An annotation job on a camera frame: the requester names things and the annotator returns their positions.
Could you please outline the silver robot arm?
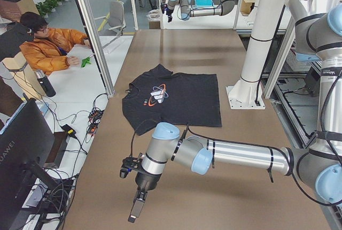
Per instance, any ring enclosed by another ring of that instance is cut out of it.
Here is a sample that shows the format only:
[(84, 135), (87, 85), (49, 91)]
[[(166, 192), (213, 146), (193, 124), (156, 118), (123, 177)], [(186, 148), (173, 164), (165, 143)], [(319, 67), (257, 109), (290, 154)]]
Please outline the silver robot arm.
[(276, 30), (266, 23), (266, 6), (290, 9), (295, 22), (297, 57), (322, 61), (315, 143), (307, 151), (221, 141), (180, 133), (172, 124), (157, 124), (145, 154), (126, 158), (121, 175), (136, 171), (137, 193), (129, 215), (140, 215), (149, 190), (155, 189), (166, 163), (176, 161), (205, 174), (215, 161), (281, 172), (317, 194), (317, 204), (341, 205), (341, 5), (337, 0), (260, 0), (240, 79), (227, 88), (230, 107), (253, 109), (262, 103), (258, 84)]
[(161, 4), (161, 11), (167, 15), (168, 22), (171, 22), (175, 7), (178, 5), (181, 10), (180, 19), (187, 21), (192, 17), (224, 16), (233, 10), (235, 2), (236, 0), (219, 0), (218, 5), (194, 7), (191, 0), (168, 0), (167, 3)]

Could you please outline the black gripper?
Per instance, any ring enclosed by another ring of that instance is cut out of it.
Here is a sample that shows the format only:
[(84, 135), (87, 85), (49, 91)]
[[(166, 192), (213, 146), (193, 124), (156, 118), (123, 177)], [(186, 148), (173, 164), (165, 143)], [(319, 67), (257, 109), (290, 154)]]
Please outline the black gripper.
[(133, 206), (128, 217), (128, 222), (134, 223), (140, 216), (147, 198), (147, 191), (154, 190), (156, 188), (160, 177), (160, 174), (150, 174), (148, 172), (137, 173), (135, 182), (139, 191), (136, 192), (133, 199)]
[(167, 4), (161, 4), (162, 13), (168, 16), (168, 22), (172, 22), (172, 11)]

